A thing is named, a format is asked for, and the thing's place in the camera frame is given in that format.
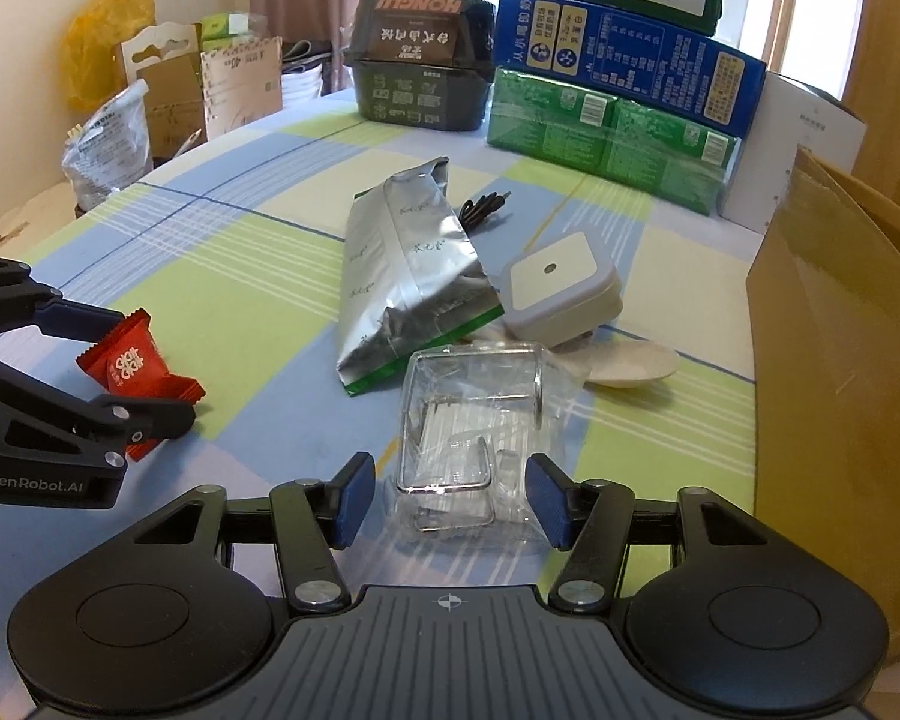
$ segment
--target table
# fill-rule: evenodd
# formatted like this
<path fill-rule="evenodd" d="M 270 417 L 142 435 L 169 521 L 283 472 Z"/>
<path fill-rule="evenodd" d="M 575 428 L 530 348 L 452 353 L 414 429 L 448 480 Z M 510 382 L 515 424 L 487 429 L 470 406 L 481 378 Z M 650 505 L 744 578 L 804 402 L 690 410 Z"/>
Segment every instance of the table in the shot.
<path fill-rule="evenodd" d="M 298 477 L 329 478 L 358 450 L 387 473 L 396 450 L 399 382 L 348 397 L 334 362 L 344 225 L 354 194 L 433 157 L 450 157 L 460 206 L 511 191 L 500 223 L 473 244 L 491 280 L 529 242 L 596 229 L 624 280 L 612 332 L 682 353 L 679 371 L 633 391 L 586 391 L 567 452 L 576 478 L 607 477 L 673 499 L 705 485 L 750 509 L 754 383 L 744 279 L 760 238 L 640 191 L 485 143 L 363 121 L 332 95 L 207 143 L 114 196 L 32 252 L 34 276 L 68 298 L 129 313 L 143 306 L 170 367 L 199 379 L 197 429 L 127 472 L 114 509 L 0 506 L 0 720 L 31 707 L 5 648 L 5 624 L 31 586 L 200 484 L 266 495 Z M 0 358 L 82 397 L 100 392 L 74 364 L 85 344 L 34 328 L 0 337 Z M 545 547 L 506 553 L 466 538 L 453 550 L 402 549 L 377 496 L 354 546 L 338 554 L 361 584 L 547 586 Z M 625 591 L 663 570 L 667 550 L 635 548 Z M 276 594 L 268 548 L 237 550 L 237 570 Z"/>

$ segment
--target blue box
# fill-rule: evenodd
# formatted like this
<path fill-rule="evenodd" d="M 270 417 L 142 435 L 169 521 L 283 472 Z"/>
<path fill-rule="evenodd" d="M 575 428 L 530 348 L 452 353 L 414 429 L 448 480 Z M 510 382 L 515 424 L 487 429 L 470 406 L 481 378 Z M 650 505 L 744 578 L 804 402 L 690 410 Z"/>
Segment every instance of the blue box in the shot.
<path fill-rule="evenodd" d="M 735 138 L 767 66 L 690 29 L 573 0 L 500 0 L 493 64 L 647 103 Z"/>

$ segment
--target silver foil bag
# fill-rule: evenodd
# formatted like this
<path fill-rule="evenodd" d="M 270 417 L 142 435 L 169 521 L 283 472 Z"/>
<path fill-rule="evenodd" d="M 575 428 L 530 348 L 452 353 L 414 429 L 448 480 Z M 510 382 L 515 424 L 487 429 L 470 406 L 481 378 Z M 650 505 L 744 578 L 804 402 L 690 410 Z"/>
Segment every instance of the silver foil bag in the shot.
<path fill-rule="evenodd" d="M 350 209 L 337 372 L 351 395 L 403 370 L 413 352 L 503 314 L 446 185 L 440 157 L 391 175 Z"/>

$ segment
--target white plastic bag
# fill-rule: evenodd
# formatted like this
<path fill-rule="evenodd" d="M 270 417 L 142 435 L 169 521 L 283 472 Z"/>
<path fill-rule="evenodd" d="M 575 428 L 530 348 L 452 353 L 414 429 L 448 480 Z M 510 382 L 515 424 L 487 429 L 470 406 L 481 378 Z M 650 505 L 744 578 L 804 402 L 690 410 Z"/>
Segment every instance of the white plastic bag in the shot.
<path fill-rule="evenodd" d="M 84 211 L 127 189 L 154 169 L 146 129 L 146 81 L 134 81 L 72 129 L 63 149 L 63 172 Z"/>

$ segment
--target red candy wrapper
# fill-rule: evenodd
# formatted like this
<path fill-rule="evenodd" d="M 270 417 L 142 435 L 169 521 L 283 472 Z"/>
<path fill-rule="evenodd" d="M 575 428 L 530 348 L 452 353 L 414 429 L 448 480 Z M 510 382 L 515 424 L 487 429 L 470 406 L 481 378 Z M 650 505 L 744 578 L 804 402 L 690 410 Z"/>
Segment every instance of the red candy wrapper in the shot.
<path fill-rule="evenodd" d="M 111 394 L 173 398 L 194 405 L 206 392 L 196 379 L 170 373 L 149 333 L 150 319 L 143 309 L 134 311 L 77 357 L 77 365 Z M 127 456 L 141 460 L 159 443 L 150 440 L 127 447 Z"/>

